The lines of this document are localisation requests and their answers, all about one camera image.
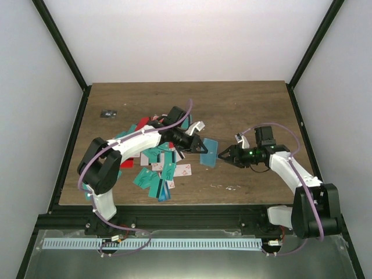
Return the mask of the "blue leather card holder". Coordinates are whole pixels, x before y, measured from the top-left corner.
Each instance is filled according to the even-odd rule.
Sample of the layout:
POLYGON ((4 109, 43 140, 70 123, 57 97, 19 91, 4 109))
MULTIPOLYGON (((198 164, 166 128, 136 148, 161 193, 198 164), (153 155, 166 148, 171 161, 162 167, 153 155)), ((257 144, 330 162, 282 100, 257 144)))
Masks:
POLYGON ((208 138, 203 139, 203 144, 208 152, 200 155, 200 164, 214 168, 218 157, 217 151, 219 144, 217 141, 208 138))

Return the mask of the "blue card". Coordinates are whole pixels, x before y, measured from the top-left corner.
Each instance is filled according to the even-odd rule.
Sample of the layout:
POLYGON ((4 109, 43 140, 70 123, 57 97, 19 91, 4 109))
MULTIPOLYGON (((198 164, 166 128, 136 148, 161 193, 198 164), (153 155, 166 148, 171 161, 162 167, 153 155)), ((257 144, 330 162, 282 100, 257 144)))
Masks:
POLYGON ((164 202, 171 199, 171 193, 169 188, 169 183, 167 181, 164 181, 161 188, 160 188, 160 194, 158 196, 159 202, 164 202))

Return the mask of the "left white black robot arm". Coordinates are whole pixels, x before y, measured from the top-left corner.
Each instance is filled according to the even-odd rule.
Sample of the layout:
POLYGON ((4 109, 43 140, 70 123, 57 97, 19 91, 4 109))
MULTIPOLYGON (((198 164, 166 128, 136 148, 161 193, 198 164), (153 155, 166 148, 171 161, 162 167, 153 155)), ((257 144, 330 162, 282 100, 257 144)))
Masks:
POLYGON ((117 209, 112 188, 125 160, 165 142, 191 153, 208 152, 198 135, 205 128, 204 122, 196 121, 187 129, 181 128, 190 112, 175 106, 167 115, 148 120, 137 131, 107 141, 100 137, 92 140, 77 168, 77 186, 92 198, 93 212, 101 217, 98 227, 103 233, 114 234, 119 227, 114 217, 117 209))

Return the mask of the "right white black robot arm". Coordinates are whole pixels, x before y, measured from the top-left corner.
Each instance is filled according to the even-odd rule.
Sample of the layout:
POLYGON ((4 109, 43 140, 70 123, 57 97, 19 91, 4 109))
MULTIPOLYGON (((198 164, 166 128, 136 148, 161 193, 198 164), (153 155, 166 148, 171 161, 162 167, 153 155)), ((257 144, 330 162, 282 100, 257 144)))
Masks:
POLYGON ((332 183, 310 174, 295 159, 295 151, 276 143, 273 124, 253 127, 256 145, 251 147, 244 133, 235 135, 237 143, 220 152, 222 161, 240 169, 263 163, 285 182, 294 195, 292 206, 277 205, 258 219, 261 232, 272 234, 279 226, 291 229, 301 239, 318 238, 342 231, 339 194, 332 183))

